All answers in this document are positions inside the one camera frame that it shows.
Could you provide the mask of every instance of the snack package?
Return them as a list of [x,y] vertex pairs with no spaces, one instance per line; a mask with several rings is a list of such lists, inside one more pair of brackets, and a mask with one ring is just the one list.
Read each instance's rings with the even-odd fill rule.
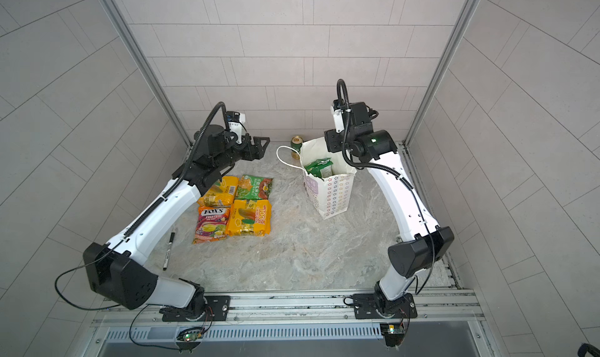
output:
[[304,166],[304,169],[316,178],[326,179],[333,175],[333,172],[331,171],[332,165],[331,158],[317,159]]
[[236,199],[269,199],[273,179],[244,174],[237,183]]
[[227,238],[225,229],[229,219],[230,209],[227,207],[213,208],[200,206],[198,208],[198,224],[193,244],[200,242],[219,241]]
[[229,207],[233,203],[237,187],[237,177],[223,176],[222,181],[215,182],[197,202],[200,206],[206,207]]
[[225,233],[229,236],[264,236],[271,233],[271,203],[266,199],[236,199]]

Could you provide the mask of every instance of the white rope handle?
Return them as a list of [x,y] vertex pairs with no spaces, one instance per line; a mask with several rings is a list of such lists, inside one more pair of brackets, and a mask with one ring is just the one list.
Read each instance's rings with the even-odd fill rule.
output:
[[304,169],[304,167],[298,167],[298,166],[294,166],[293,164],[286,163],[286,162],[284,162],[284,161],[283,161],[283,160],[282,160],[282,159],[279,157],[279,149],[281,149],[281,148],[286,148],[286,149],[289,149],[289,150],[295,151],[295,152],[296,152],[298,155],[300,155],[300,153],[299,153],[298,151],[296,151],[296,149],[293,149],[293,148],[291,148],[290,146],[279,146],[279,147],[277,148],[277,151],[275,151],[275,155],[277,155],[277,159],[279,159],[279,161],[280,161],[280,162],[282,162],[283,164],[285,164],[286,166],[290,166],[290,167],[294,167],[294,168],[299,168],[299,169],[301,169],[301,170],[304,172],[304,174],[305,174],[306,176],[308,176],[308,172],[306,172],[306,170]]

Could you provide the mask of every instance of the green snack package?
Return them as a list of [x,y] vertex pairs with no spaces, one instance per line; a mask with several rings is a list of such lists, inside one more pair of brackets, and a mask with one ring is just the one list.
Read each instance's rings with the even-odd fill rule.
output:
[[236,199],[269,199],[273,179],[244,174],[237,183]]
[[317,159],[309,165],[304,166],[304,169],[314,177],[325,179],[333,175],[331,165],[331,158]]

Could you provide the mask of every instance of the white paper bag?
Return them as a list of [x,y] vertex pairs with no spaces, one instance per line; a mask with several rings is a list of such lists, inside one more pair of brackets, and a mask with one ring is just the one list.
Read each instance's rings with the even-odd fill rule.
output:
[[[327,150],[325,138],[320,137],[302,144],[300,150],[301,167],[293,166],[284,162],[279,157],[279,149],[288,148],[288,146],[279,146],[277,148],[277,158],[284,164],[300,168],[304,172],[304,188],[311,198],[314,207],[319,211],[323,219],[331,218],[334,215],[340,214],[348,210],[348,202],[350,200],[350,192],[354,182],[356,168],[349,166],[342,156],[341,151],[332,153]],[[333,175],[320,179],[309,174],[304,166],[312,163],[317,159],[331,158]]]

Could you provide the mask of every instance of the marble countertop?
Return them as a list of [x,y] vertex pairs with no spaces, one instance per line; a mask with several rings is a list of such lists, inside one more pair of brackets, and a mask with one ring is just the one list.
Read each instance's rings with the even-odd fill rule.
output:
[[[302,172],[275,156],[282,144],[289,145],[271,142],[263,159],[239,161],[229,173],[274,178],[271,234],[193,245],[198,220],[198,205],[193,204],[159,241],[147,269],[193,281],[208,292],[371,289],[388,269],[387,248],[398,234],[381,189],[366,170],[358,171],[348,210],[323,220],[304,190]],[[299,164],[289,150],[282,149],[280,156]],[[176,232],[175,241],[163,271],[170,232]],[[436,263],[427,287],[448,286],[446,270]]]

